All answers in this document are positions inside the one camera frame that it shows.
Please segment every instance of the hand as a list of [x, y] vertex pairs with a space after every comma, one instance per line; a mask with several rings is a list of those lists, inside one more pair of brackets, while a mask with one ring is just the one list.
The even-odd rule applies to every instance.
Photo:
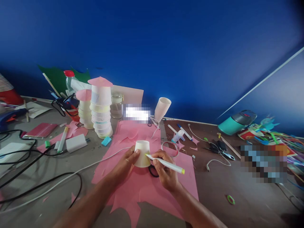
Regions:
[[[175, 162], [173, 161], [173, 159], [168, 156], [168, 154], [163, 151], [163, 150], [158, 150], [157, 152], [155, 152], [154, 154], [152, 154], [153, 158], [162, 158], [163, 160], [170, 162], [172, 164], [175, 164]], [[159, 179], [161, 181], [161, 184], [163, 185], [163, 187], [165, 189], [167, 189], [169, 192], [174, 192], [176, 191], [181, 184], [179, 183], [178, 179], [177, 179], [177, 172], [163, 166], [158, 160], [154, 159], [153, 160], [153, 164], [155, 166], [155, 169], [159, 175]]]
[[119, 160], [117, 165], [109, 173], [109, 176], [114, 180], [115, 184], [119, 185], [129, 175], [133, 168], [133, 164], [139, 158], [139, 150], [134, 151], [135, 145], [132, 146]]

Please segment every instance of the blue eraser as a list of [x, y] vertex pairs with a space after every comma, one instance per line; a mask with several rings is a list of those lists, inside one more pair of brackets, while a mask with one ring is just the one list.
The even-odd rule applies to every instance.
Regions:
[[104, 146], [107, 146], [109, 144], [109, 142], [111, 142], [111, 138], [110, 137], [106, 137], [102, 142], [101, 144], [104, 145]]

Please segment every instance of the teal thermos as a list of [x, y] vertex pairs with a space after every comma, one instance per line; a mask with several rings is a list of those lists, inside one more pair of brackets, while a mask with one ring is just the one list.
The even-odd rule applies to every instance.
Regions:
[[218, 129], [224, 134], [233, 135], [252, 124], [256, 117], [257, 115], [254, 112], [250, 110], [243, 110], [229, 117], [223, 123], [218, 125]]

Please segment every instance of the finger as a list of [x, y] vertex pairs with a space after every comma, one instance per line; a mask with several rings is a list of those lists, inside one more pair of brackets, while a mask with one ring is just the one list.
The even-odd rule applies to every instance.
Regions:
[[139, 154], [140, 154], [139, 149], [137, 149], [133, 154], [131, 154], [130, 157], [127, 158], [127, 160], [130, 163], [134, 164], [137, 161], [137, 159], [139, 158]]
[[154, 164], [154, 167], [155, 167], [155, 169], [156, 169], [158, 175], [159, 175], [160, 177], [164, 177], [164, 176], [166, 175], [166, 172], [165, 172], [165, 170], [164, 170], [163, 165], [162, 165], [157, 159], [154, 159], [154, 160], [153, 160], [153, 164]]
[[163, 160], [174, 164], [174, 160], [163, 150], [159, 150], [159, 151], [155, 152], [154, 154], [152, 154], [152, 157], [153, 158], [160, 157]]
[[131, 146], [131, 148], [127, 150], [127, 152], [124, 154], [124, 157], [126, 158], [130, 157], [134, 153], [134, 150], [135, 150], [135, 145]]

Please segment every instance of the person's right hand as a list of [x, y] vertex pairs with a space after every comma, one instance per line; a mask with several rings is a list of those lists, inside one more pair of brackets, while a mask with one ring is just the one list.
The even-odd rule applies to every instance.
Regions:
[[[153, 158], [162, 158], [163, 160], [170, 162], [172, 164], [175, 164], [173, 159], [168, 156], [168, 154], [163, 150], [158, 150], [154, 154], [152, 154]], [[163, 166], [158, 160], [154, 159], [153, 164], [155, 166], [155, 169], [159, 175], [159, 179], [161, 181], [161, 184], [165, 189], [167, 189], [169, 192], [174, 192], [180, 187], [180, 183], [177, 179], [177, 172]]]

